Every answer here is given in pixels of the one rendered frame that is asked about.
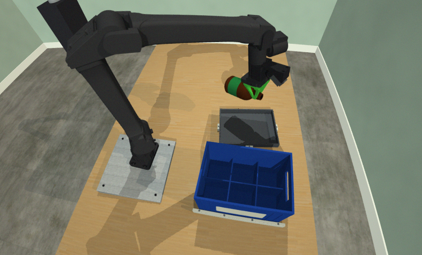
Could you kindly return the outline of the blue divided crate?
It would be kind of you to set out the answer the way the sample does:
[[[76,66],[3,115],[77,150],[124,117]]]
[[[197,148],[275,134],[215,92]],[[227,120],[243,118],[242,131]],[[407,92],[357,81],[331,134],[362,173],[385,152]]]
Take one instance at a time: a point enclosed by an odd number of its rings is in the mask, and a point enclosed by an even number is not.
[[[292,153],[206,142],[194,200],[200,210],[280,222],[294,215]]]

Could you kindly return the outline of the brown bottle with green label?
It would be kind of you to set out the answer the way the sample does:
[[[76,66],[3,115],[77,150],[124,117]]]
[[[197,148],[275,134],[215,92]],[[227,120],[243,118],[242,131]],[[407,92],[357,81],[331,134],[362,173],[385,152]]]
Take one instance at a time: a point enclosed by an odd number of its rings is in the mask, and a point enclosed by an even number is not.
[[[246,87],[244,86],[243,82],[241,82],[241,78],[236,77],[236,76],[230,76],[224,85],[225,91],[226,93],[229,93],[235,97],[238,97],[242,100],[250,100],[252,99],[250,93],[248,92],[248,90],[246,89]],[[257,98],[257,100],[262,100],[263,99],[263,94],[261,92],[259,92]]]

